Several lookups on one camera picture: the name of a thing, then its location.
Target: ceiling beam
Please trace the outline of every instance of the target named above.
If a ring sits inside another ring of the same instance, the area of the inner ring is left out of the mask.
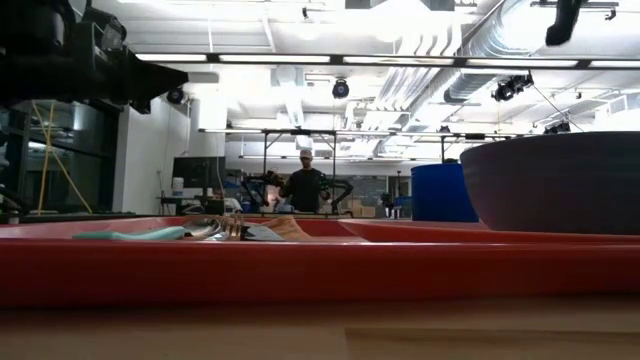
[[[269,26],[269,19],[266,16],[262,17],[262,26],[264,27],[264,33],[267,35],[271,52],[276,52],[276,44],[273,41],[273,34],[271,33],[271,27]]]
[[[611,58],[483,58],[463,56],[384,56],[338,54],[269,54],[264,53],[150,53],[139,54],[143,60],[164,64],[233,64],[233,65],[327,65],[421,67],[455,69],[561,70],[561,71],[639,71],[638,59]]]

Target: yellow cable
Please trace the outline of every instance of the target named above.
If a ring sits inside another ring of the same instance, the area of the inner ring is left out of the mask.
[[[501,123],[501,119],[500,119],[500,102],[497,102],[498,106],[498,132],[500,132],[500,123]]]
[[[45,139],[51,136],[51,123],[53,123],[53,110],[56,106],[56,102],[51,103],[51,109],[49,109],[49,126],[47,132],[44,133]],[[47,142],[46,150],[44,153],[44,167],[42,169],[42,181],[40,182],[40,199],[38,200],[38,215],[42,213],[42,203],[44,202],[44,187],[47,183],[47,169],[49,168],[49,143]]]
[[[33,105],[33,109],[36,112],[36,116],[38,117],[38,121],[40,121],[40,128],[42,129],[42,132],[45,135],[45,139],[47,141],[47,149],[51,146],[51,137],[49,136],[50,134],[48,134],[45,131],[44,128],[44,122],[42,121],[42,116],[40,116],[40,112],[38,111],[38,107],[36,106],[35,101],[31,101],[31,104]],[[89,204],[87,204],[87,202],[84,200],[84,198],[82,197],[82,195],[80,194],[80,191],[78,191],[78,188],[76,187],[76,184],[73,183],[73,180],[71,180],[71,177],[69,176],[69,173],[67,173],[67,169],[64,167],[64,164],[62,164],[62,161],[60,161],[60,158],[58,157],[58,154],[56,154],[55,151],[51,152],[53,154],[53,157],[56,159],[56,161],[58,162],[58,165],[60,165],[60,169],[62,170],[62,173],[64,174],[64,176],[67,178],[67,180],[69,181],[69,185],[71,185],[71,188],[73,188],[73,191],[76,193],[76,195],[78,195],[78,198],[80,198],[80,201],[82,201],[82,204],[84,205],[84,207],[87,208],[87,211],[89,212],[89,214],[92,214],[93,212],[91,211],[91,207],[89,206]]]

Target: gray bowl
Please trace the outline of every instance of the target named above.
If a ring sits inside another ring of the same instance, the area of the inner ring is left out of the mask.
[[[493,230],[640,234],[640,132],[541,135],[460,156]]]

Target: wooden table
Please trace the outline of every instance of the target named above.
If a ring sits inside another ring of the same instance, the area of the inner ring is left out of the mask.
[[[640,359],[640,297],[0,312],[0,359]]]

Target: window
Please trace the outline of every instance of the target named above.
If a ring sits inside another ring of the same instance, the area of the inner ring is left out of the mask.
[[[42,123],[30,101],[0,109],[0,124],[7,137],[0,147],[0,159],[9,162],[9,167],[0,172],[0,183],[18,192],[33,208],[38,205],[42,189],[44,210],[84,212],[86,208],[67,180],[64,168],[92,211],[110,211],[119,112],[99,104],[51,100],[38,100],[35,104]],[[52,144],[46,174],[43,126],[51,129]]]

